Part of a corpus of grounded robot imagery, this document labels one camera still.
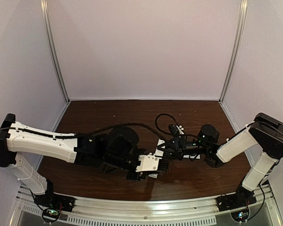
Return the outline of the white remote control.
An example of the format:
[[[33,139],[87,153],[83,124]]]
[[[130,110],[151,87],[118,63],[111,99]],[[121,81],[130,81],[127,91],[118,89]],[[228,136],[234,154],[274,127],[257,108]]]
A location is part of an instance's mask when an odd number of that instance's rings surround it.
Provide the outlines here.
[[[169,170],[170,162],[168,160],[163,159],[163,154],[164,153],[157,153],[157,149],[155,150],[154,153],[150,153],[150,155],[155,156],[154,159],[155,161],[157,161],[157,163],[153,164],[153,166],[155,166],[156,168],[153,169],[153,172],[150,173],[148,177],[156,179],[159,173],[164,173]]]

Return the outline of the white battery cover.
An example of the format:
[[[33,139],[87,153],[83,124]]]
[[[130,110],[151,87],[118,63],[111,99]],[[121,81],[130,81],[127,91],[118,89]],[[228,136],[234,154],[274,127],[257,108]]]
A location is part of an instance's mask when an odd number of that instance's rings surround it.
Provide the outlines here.
[[[184,155],[183,157],[186,159],[200,160],[200,155]]]

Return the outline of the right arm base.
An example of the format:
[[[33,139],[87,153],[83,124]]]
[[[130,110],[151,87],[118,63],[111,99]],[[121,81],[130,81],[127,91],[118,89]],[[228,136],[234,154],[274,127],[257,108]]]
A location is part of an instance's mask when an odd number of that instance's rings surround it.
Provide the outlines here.
[[[246,198],[243,194],[223,194],[216,198],[219,212],[229,210],[231,218],[238,223],[247,222],[250,218],[250,205],[257,202],[252,194]]]

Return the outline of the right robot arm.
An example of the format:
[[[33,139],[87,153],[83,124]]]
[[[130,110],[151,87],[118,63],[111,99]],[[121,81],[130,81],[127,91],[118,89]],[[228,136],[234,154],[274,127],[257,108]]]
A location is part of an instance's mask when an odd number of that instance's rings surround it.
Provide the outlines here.
[[[204,161],[219,168],[246,150],[259,146],[262,153],[238,185],[233,201],[248,201],[253,191],[283,158],[283,122],[258,113],[255,119],[224,143],[218,144],[220,133],[211,124],[201,126],[198,135],[187,141],[187,134],[178,124],[169,125],[169,141],[158,144],[155,155],[166,159],[181,160],[184,156],[204,155]]]

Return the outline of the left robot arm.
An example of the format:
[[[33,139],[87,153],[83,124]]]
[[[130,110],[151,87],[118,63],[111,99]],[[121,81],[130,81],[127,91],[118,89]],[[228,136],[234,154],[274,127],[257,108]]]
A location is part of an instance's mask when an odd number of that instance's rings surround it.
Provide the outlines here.
[[[7,114],[0,127],[0,167],[9,168],[19,181],[31,190],[34,202],[53,207],[64,198],[54,193],[54,185],[41,176],[25,159],[34,153],[83,166],[105,164],[127,171],[127,178],[139,180],[145,172],[156,170],[154,156],[138,149],[139,137],[130,127],[116,127],[108,134],[58,134],[30,128]]]

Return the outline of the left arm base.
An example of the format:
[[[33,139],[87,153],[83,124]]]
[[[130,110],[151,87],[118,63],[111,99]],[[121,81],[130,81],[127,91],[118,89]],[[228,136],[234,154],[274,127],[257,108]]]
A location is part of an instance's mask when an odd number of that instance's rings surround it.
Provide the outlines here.
[[[32,194],[32,198],[41,210],[41,218],[50,225],[59,220],[63,211],[72,212],[75,203],[74,197],[59,194],[53,194],[51,198],[45,194]]]

